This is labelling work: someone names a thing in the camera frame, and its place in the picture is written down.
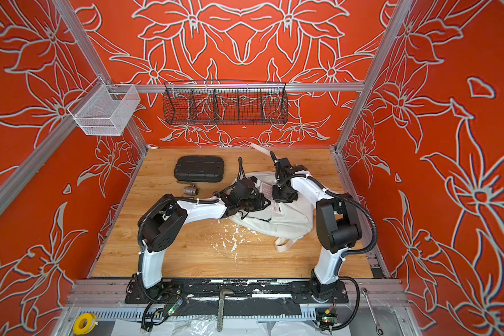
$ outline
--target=orange wall with flower pattern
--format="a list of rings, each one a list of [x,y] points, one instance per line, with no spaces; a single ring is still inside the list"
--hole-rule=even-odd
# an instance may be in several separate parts
[[[115,83],[363,81],[393,0],[71,0]],[[356,92],[290,94],[285,125],[171,126],[162,97],[134,120],[153,146],[330,146]]]
[[[95,79],[49,1],[0,1],[0,185]]]
[[[504,335],[504,0],[415,1],[343,158],[424,335]]]
[[[46,0],[0,1],[0,186],[95,79]],[[85,278],[141,153],[131,134],[66,138],[0,217],[0,335],[48,335]]]

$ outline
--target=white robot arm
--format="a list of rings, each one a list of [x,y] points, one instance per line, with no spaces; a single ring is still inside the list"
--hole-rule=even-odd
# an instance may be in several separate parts
[[[372,239],[364,249],[351,251],[362,237],[356,210],[366,210],[349,194],[339,195],[325,188],[303,166],[291,166],[287,158],[278,160],[272,152],[271,156],[275,161],[277,177],[273,198],[277,202],[293,202],[300,193],[316,207],[316,229],[323,248],[311,272],[310,287],[315,299],[326,300],[335,289],[345,256],[366,253],[375,246],[375,223],[367,214],[375,241]],[[253,176],[243,178],[226,188],[226,192],[215,193],[208,199],[164,195],[139,220],[141,252],[138,274],[144,289],[160,283],[164,254],[183,225],[196,220],[229,217],[238,211],[259,211],[269,206],[270,201],[259,193],[256,184],[257,179]],[[335,213],[343,217],[335,219]]]

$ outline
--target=black wire basket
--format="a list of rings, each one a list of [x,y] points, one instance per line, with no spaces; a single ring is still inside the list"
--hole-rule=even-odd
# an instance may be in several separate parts
[[[285,83],[228,80],[204,88],[191,82],[165,82],[164,86],[164,121],[170,125],[288,122]]]

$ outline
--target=wooden floor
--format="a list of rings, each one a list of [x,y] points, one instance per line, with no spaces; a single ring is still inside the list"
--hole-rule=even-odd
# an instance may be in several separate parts
[[[293,165],[304,165],[325,186],[343,192],[328,149],[280,149],[275,153],[279,158],[289,158]],[[183,155],[216,155],[224,159],[222,182],[198,183],[200,198],[210,197],[233,182],[238,157],[243,158],[245,172],[274,170],[270,157],[251,148],[149,150],[92,276],[131,276],[137,272],[137,222],[164,194],[183,196],[185,185],[174,178],[175,164]],[[274,241],[275,237],[249,231],[229,219],[196,221],[183,226],[169,247],[162,273],[168,277],[309,277],[321,250],[315,225],[286,252],[276,252]],[[365,255],[348,256],[340,274],[372,277]]]

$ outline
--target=wire basket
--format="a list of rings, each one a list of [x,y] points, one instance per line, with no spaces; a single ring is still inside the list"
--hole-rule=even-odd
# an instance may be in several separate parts
[[[288,122],[288,95],[284,83],[225,81],[205,85],[205,88],[179,83],[164,84],[164,120],[170,125],[280,125]]]
[[[71,112],[76,123],[88,136],[119,136],[140,103],[134,85],[124,95],[110,94],[99,84],[89,93],[86,103]]]

